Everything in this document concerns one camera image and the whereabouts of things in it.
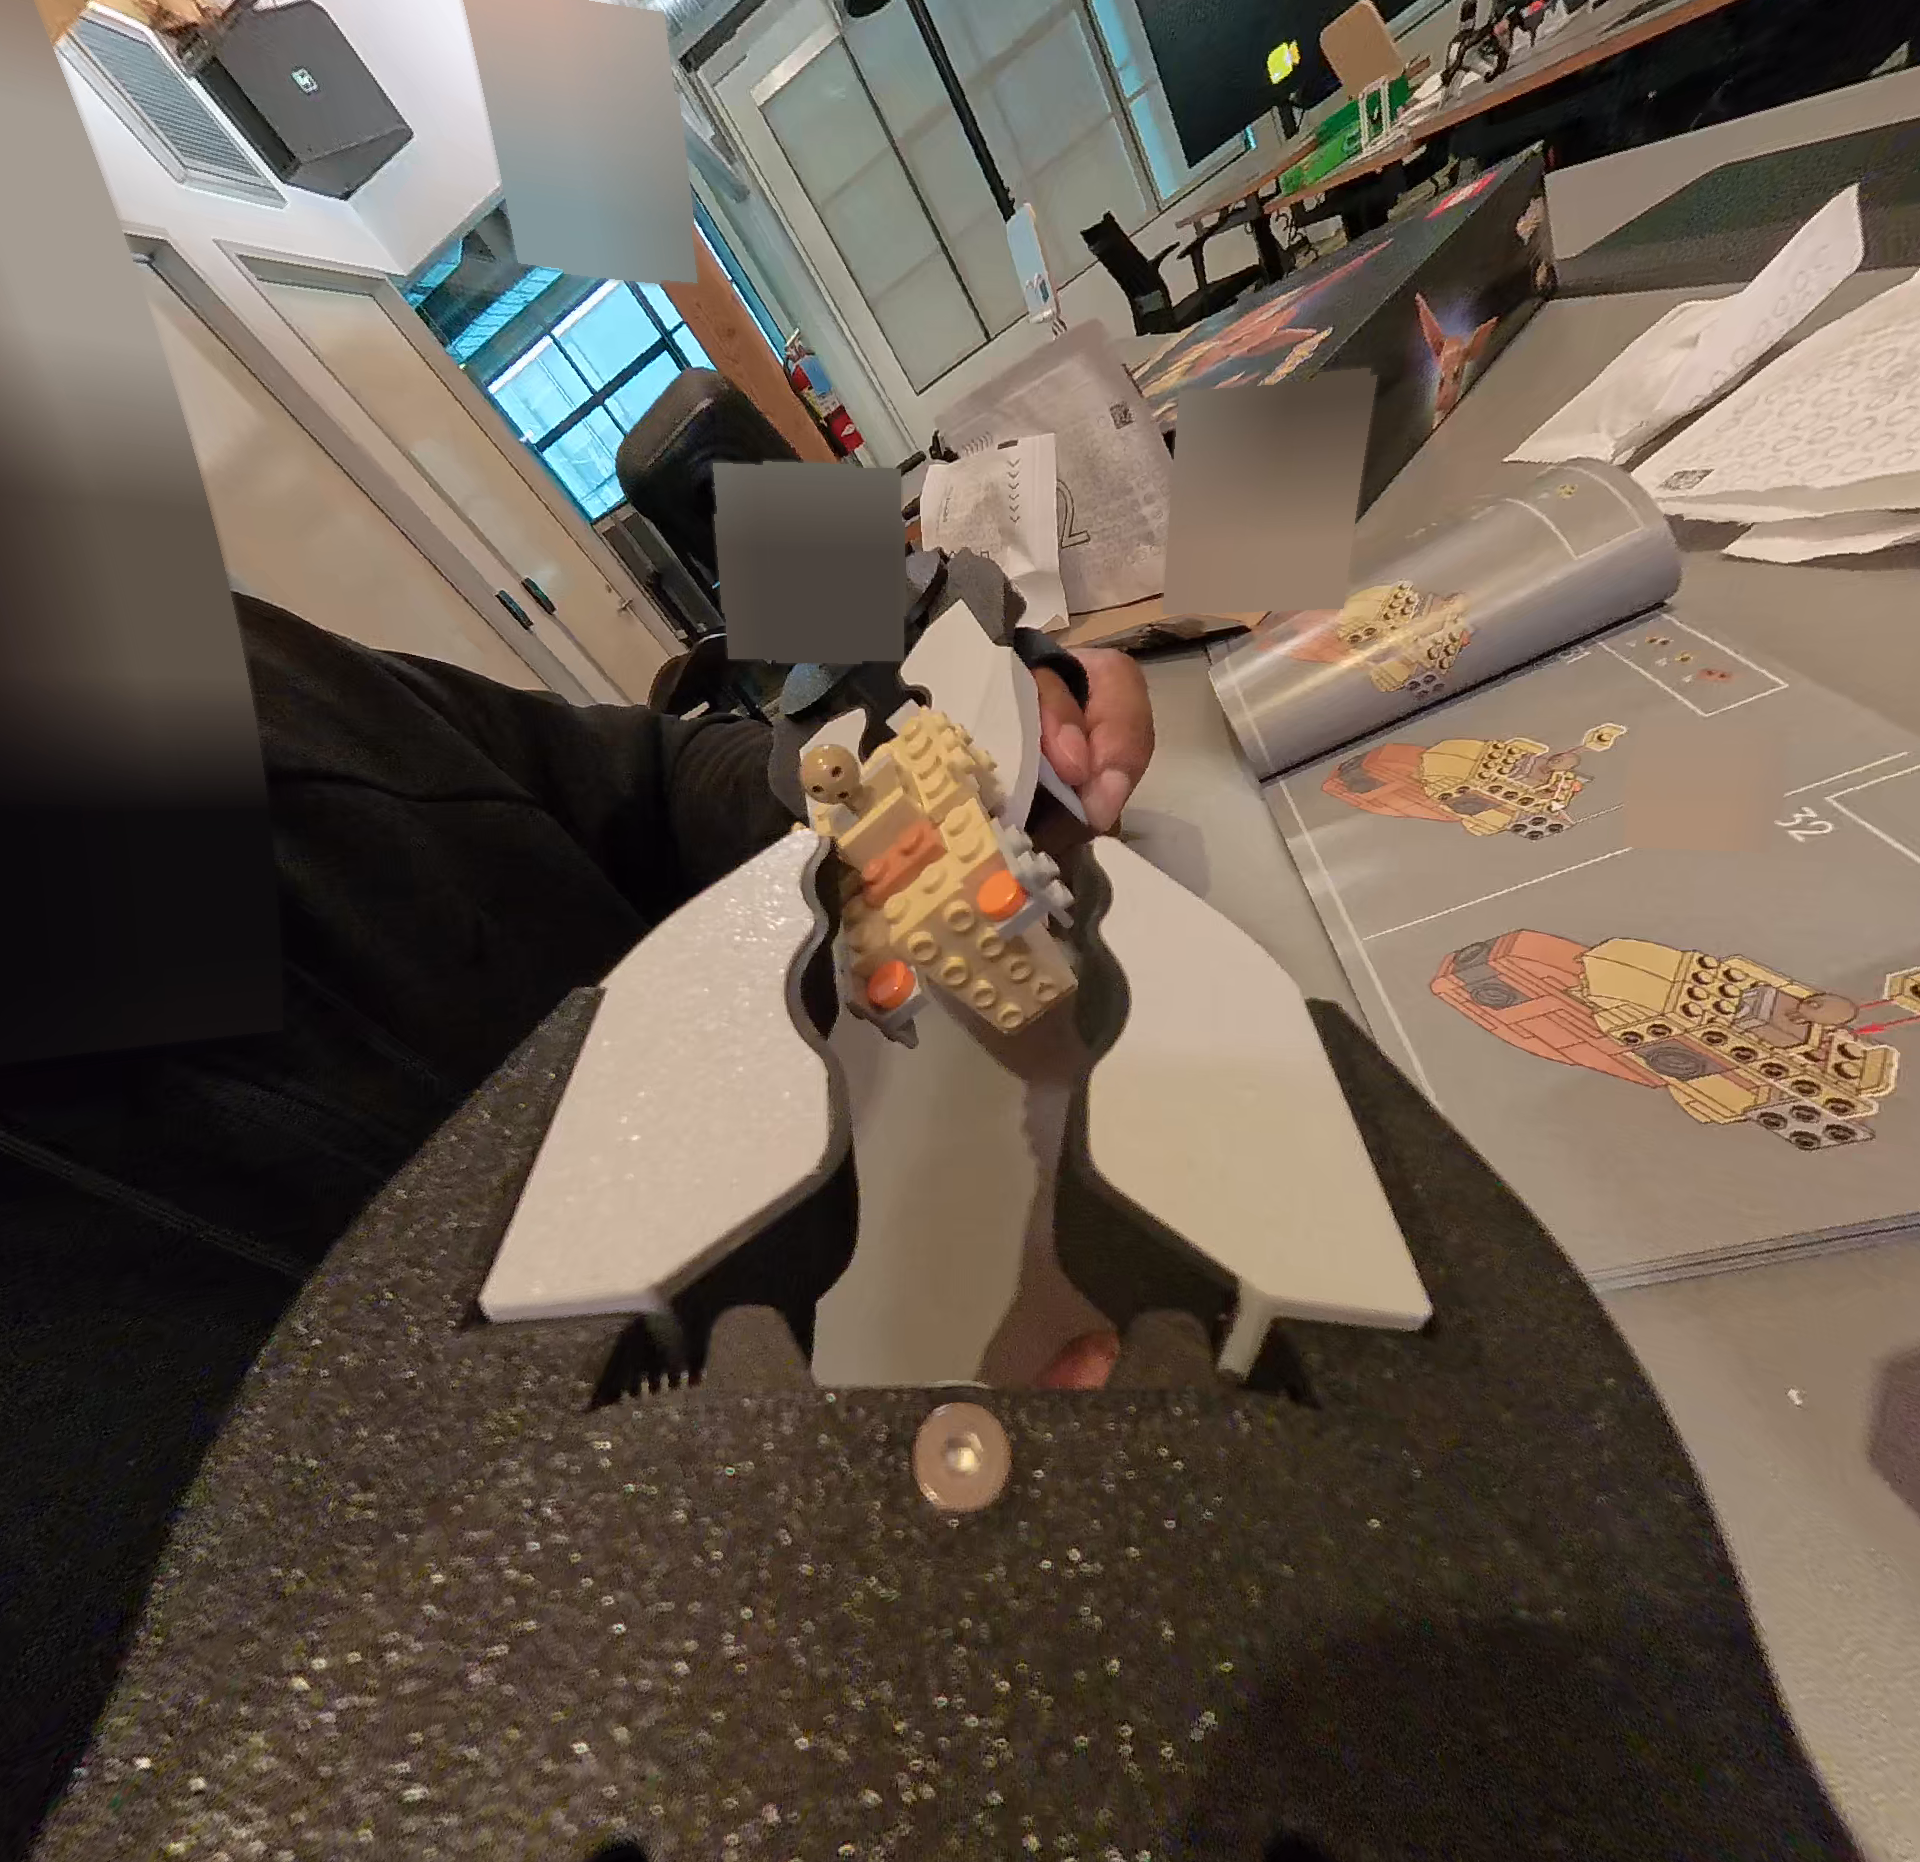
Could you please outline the black wall speaker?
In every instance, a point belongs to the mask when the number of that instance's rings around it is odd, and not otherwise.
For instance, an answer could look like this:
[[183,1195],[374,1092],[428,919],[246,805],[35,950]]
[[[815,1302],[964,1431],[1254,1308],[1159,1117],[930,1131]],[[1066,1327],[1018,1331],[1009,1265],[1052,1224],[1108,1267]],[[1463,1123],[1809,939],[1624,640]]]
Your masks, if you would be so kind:
[[200,82],[263,167],[308,196],[349,199],[417,135],[315,0],[247,11]]

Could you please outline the white paper bag chevron print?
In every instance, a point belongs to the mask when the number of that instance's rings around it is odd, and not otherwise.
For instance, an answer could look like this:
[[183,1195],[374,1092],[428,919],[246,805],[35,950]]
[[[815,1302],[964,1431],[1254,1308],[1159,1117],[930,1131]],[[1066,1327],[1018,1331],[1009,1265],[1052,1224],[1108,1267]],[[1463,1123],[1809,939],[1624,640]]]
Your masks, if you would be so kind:
[[1052,434],[930,460],[919,521],[923,549],[982,555],[1000,568],[1023,595],[1020,626],[1049,632],[1068,626]]

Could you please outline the person's left hand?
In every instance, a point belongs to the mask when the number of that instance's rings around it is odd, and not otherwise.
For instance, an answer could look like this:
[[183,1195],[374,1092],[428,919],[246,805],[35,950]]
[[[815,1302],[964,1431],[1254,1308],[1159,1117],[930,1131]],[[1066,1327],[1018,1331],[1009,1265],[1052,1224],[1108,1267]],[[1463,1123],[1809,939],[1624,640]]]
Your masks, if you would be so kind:
[[1040,694],[1044,762],[1077,796],[1086,825],[1108,836],[1158,745],[1140,661],[1119,650],[1076,649],[1029,663],[1029,673]]

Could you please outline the large black monitor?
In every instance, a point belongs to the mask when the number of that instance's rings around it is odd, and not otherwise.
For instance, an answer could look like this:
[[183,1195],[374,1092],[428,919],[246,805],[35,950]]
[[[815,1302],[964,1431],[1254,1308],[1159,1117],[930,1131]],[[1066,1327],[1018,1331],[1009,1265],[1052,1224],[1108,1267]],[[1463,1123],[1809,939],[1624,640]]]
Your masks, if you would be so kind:
[[[1133,0],[1187,165],[1233,146],[1270,109],[1333,95],[1323,32],[1358,0]],[[1420,0],[1371,0],[1394,20]]]

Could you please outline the grey instruction booklet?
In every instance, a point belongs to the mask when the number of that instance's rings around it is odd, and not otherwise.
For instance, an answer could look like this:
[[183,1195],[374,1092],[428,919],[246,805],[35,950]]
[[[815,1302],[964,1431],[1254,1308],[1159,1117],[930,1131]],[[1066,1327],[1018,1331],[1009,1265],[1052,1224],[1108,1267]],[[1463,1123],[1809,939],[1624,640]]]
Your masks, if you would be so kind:
[[1531,477],[1213,667],[1360,1020],[1598,1286],[1916,1228],[1916,736]]

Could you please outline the tan and orange brick model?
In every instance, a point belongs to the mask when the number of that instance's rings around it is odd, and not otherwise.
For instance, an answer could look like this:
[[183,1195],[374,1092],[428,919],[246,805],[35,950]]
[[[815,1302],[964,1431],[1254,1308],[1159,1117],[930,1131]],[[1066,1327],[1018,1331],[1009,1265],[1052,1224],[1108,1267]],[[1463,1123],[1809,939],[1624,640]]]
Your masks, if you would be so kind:
[[798,770],[833,855],[833,976],[851,1015],[914,1044],[944,999],[1018,1036],[1077,993],[1068,884],[998,816],[996,758],[964,726],[908,703],[870,755],[818,736]]

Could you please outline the white paper bag text print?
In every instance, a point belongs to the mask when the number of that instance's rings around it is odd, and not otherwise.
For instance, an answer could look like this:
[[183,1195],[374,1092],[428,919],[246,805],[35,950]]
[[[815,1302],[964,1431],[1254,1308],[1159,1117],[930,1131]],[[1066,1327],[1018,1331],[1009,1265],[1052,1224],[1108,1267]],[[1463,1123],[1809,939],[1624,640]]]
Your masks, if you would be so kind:
[[1111,334],[1077,323],[933,414],[953,452],[1052,437],[1062,584],[1068,617],[1164,590],[1171,452]]

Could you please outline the white patterned paper bag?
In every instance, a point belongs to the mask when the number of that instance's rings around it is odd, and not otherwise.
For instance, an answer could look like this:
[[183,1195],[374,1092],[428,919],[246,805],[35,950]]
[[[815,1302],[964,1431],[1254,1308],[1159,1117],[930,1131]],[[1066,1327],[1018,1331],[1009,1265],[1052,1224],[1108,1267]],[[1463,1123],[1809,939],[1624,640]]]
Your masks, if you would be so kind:
[[1917,278],[1821,326],[1640,465],[1661,513],[1801,564],[1917,539]]
[[1720,298],[1676,306],[1508,460],[1624,465],[1741,383],[1859,273],[1863,255],[1859,184],[1850,184],[1795,232],[1751,284]]

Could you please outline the dark toy set box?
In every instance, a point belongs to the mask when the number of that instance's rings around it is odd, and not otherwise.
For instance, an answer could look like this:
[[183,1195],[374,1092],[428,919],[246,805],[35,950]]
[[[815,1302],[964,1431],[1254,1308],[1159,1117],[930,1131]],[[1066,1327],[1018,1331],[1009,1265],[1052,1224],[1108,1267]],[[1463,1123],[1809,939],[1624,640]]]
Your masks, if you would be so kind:
[[1193,388],[1368,369],[1368,512],[1555,285],[1547,157],[1527,146],[1419,212],[1165,339],[1133,379],[1169,441]]

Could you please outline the long wood-edged table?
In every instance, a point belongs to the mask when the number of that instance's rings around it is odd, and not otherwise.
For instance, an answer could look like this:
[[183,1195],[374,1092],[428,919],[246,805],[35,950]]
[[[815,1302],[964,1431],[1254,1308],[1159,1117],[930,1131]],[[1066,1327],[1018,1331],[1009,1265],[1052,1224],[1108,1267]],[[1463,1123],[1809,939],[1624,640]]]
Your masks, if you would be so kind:
[[1534,144],[1573,167],[1916,67],[1916,30],[1917,0],[1607,0],[1395,144],[1315,181],[1295,175],[1299,157],[1252,157],[1180,225],[1208,239],[1236,212],[1370,212],[1391,180],[1420,184],[1447,161],[1488,169]]

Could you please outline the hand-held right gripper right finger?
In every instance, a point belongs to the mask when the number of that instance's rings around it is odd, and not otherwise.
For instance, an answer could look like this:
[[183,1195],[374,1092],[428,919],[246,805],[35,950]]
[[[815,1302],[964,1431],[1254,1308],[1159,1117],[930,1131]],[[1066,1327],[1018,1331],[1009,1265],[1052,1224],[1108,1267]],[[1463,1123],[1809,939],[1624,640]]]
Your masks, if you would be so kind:
[[1252,1378],[1281,1323],[1420,1331],[1431,1300],[1301,987],[1113,836],[1076,864],[1088,1052],[1058,1172],[1068,1280],[1176,1311]]

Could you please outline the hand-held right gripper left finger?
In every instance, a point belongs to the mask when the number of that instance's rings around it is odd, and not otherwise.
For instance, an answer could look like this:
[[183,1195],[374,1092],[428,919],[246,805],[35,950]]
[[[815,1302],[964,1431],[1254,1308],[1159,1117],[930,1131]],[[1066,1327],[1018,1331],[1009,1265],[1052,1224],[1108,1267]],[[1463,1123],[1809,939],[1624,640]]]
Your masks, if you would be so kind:
[[478,1291],[488,1323],[665,1306],[849,1161],[846,1080],[804,1007],[828,850],[790,829],[611,971]]

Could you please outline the grey desk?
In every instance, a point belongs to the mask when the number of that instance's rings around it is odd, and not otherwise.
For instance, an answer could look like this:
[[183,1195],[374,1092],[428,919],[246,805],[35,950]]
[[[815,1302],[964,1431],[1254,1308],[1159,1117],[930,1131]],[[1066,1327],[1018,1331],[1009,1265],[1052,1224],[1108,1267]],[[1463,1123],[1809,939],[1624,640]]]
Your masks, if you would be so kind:
[[947,1564],[979,1518],[927,1509],[931,1602],[967,1596],[971,1629],[937,1615],[927,1694],[944,1694],[941,1788],[902,1857],[1788,1857],[1755,1792],[1708,1803],[1709,1732],[1727,1690],[1689,1683],[1647,1730],[1682,1792],[1628,1790],[1624,1714],[1644,1687],[1607,1690],[1599,1655],[1661,1677],[1655,1653],[1703,1642],[1709,1600],[1741,1595],[1788,1739],[1741,1736],[1755,1781],[1802,1755],[1860,1857],[1916,1857],[1916,1514],[1874,1468],[1880,1415],[1916,1429],[1916,1235],[1822,1250],[1598,1299],[1632,1352],[1612,1373],[1625,1406],[1661,1397],[1661,1434],[1712,1509],[1720,1556],[1680,1587],[1641,1551],[1592,1630],[1547,1610],[1438,1622],[1438,1584],[1412,1610],[1386,1573],[1395,1505],[1331,1502],[1319,1468],[1278,1478],[1274,1443],[1310,1436],[1381,1378],[1305,1350],[1321,1408],[1289,1397],[1169,1392],[1016,1394],[1040,1418],[1024,1458],[1068,1474],[1003,1505],[994,1567]]

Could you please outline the black office chair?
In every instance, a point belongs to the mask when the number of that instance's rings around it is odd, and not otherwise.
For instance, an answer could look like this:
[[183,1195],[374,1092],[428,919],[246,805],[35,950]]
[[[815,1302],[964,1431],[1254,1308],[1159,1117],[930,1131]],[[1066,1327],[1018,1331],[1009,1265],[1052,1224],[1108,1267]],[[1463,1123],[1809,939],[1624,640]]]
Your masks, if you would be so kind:
[[693,642],[721,630],[716,494],[721,465],[796,462],[756,406],[710,368],[684,369],[616,452],[620,527],[650,566],[663,613]]
[[1227,284],[1203,284],[1187,294],[1172,294],[1162,263],[1174,251],[1169,247],[1151,259],[1111,212],[1082,231],[1082,241],[1127,297],[1138,336],[1176,334],[1233,304],[1233,287]]

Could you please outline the green box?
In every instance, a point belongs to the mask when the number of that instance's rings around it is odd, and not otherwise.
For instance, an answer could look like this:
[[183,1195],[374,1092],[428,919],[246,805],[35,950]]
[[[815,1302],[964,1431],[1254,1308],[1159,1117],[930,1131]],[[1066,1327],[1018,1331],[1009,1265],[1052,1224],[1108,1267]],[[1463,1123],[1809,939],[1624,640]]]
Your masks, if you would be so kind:
[[1412,94],[1414,84],[1405,72],[1368,84],[1316,127],[1315,157],[1337,169],[1377,146],[1386,146],[1401,135],[1398,123]]

